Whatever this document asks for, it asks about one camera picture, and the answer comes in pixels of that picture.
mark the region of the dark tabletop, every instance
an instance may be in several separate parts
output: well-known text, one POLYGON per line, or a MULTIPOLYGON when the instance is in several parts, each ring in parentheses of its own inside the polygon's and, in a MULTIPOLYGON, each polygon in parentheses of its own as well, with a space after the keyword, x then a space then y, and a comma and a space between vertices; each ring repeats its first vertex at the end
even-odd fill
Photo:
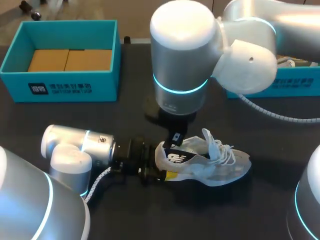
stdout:
MULTIPOLYGON (((0 62, 7 48, 0 48, 0 62)), ((116 140, 144 135, 163 141, 167 132, 144 118, 152 93, 148 44, 122 46, 117 102, 17 103, 0 82, 0 145, 48 172, 40 144, 48 125, 113 134, 116 140)), ((251 173, 241 181, 210 188, 194 181, 143 187, 137 177, 106 177, 89 205, 90 240, 288 240, 286 209, 320 143, 320 124, 282 122, 228 100, 211 81, 206 102, 188 137, 209 129, 216 139, 251 156, 251 173)), ((320 117, 318 97, 254 99, 256 104, 295 118, 320 117)))

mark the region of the led light ring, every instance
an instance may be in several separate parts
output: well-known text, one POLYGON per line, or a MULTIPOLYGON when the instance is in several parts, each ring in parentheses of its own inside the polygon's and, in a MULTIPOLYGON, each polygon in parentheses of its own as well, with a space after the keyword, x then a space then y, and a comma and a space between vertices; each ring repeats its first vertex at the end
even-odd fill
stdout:
POLYGON ((245 21, 245 20, 254 20, 254 21, 257 21, 257 22, 261 22, 261 23, 264 23, 264 24, 267 24, 270 28, 272 28, 272 30, 274 31, 274 34, 277 35, 277 32, 276 32, 276 29, 274 28, 274 26, 271 25, 270 22, 260 18, 260 17, 256 17, 256 16, 247 16, 247 17, 241 17, 241 18, 238 18, 236 21, 245 21))
POLYGON ((54 200, 54 188, 52 186, 51 179, 45 172, 44 172, 44 175, 46 176, 46 179, 48 180, 48 183, 49 183, 49 200, 48 200, 48 205, 46 206, 46 210, 45 210, 45 214, 42 219, 42 222, 41 222, 38 230, 35 232, 34 236, 31 238, 31 240, 37 240, 38 237, 40 236, 41 232, 43 231, 43 229, 47 223, 48 217, 50 215, 52 202, 54 200))
POLYGON ((81 147, 81 152, 83 152, 83 151, 85 150, 85 145, 86 145, 85 143, 86 143, 86 141, 87 141, 87 138, 88 138, 89 133, 90 133, 90 130, 87 130, 87 131, 85 132, 84 139, 83 139, 83 143, 82 143, 82 147, 81 147))
POLYGON ((206 85, 206 83, 208 82, 208 79, 204 81, 204 83, 202 83, 200 86, 192 89, 192 90, 188 90, 188 91, 176 91, 176 90, 171 90, 169 88, 166 88, 165 86, 161 85, 160 82, 157 81, 155 75, 153 74, 153 79, 156 82, 156 84, 159 85, 160 88, 162 88, 163 90, 172 93, 172 94, 191 94, 194 93, 196 91, 198 91, 199 89, 201 89, 204 85, 206 85))
POLYGON ((307 227, 307 225, 305 224, 305 222, 302 220, 302 217, 300 216, 300 212, 298 210, 298 205, 297 205, 297 191, 298 191, 298 186, 299 186, 299 182, 298 185, 296 186, 295 189, 295 193, 294 193, 294 203, 295 203, 295 209, 296 209, 296 213, 298 214, 298 217, 302 223, 302 225, 304 226, 304 228, 307 230, 307 232, 313 237, 314 240, 319 240, 307 227))
POLYGON ((83 197, 84 195, 86 195, 88 193, 88 190, 85 191, 84 193, 80 194, 80 197, 83 197))

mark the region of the sneaker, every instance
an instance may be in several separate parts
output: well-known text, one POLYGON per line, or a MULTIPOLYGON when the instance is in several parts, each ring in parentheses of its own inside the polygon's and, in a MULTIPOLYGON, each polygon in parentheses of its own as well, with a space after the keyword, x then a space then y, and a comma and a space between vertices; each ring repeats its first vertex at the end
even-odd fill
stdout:
POLYGON ((197 180, 207 186, 222 186, 242 178, 250 169, 250 156, 233 146, 215 140, 203 128, 204 139, 185 139, 180 147, 164 149, 161 142, 155 150, 155 164, 169 172, 167 181, 197 180))

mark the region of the cable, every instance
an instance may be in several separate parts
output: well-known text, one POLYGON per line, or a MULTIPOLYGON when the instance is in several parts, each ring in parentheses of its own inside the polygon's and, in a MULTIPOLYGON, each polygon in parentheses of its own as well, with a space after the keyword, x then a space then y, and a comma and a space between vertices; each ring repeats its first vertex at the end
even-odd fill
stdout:
POLYGON ((272 118, 279 119, 286 122, 292 122, 292 123, 299 123, 299 124, 314 124, 314 123, 320 123, 320 117, 318 118, 293 118, 293 117, 287 117, 283 115, 279 115, 276 113, 273 113, 271 111, 265 110, 264 108, 254 104, 252 101, 250 101, 248 98, 243 96, 242 94, 238 94, 238 97, 244 101, 247 105, 254 108, 255 110, 258 110, 259 112, 268 115, 272 118))
POLYGON ((86 196, 86 198, 85 198, 85 200, 84 200, 86 203, 88 203, 89 200, 91 199, 91 197, 92 197, 92 195, 94 194, 94 191, 96 190, 96 187, 97 187, 98 183, 100 182, 100 180, 101 180, 105 175, 107 175, 108 173, 110 173, 110 171, 111 171, 111 167, 108 167, 106 170, 104 170, 104 171, 96 178, 96 180, 94 181, 94 183, 93 183, 93 185, 92 185, 92 187, 91 187, 88 195, 86 196))

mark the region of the blue cardboard box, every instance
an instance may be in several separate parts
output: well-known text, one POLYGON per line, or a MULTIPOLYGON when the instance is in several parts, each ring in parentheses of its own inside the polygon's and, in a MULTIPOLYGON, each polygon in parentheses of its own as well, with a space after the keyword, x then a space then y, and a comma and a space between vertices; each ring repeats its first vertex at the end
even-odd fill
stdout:
POLYGON ((16 103, 117 100, 121 43, 116 20, 25 21, 0 68, 16 103), (35 50, 112 50, 110 70, 28 72, 35 50))
MULTIPOLYGON (((276 77, 267 89, 246 95, 247 98, 320 96, 320 66, 278 68, 276 77)), ((238 96, 227 91, 230 99, 238 96)))

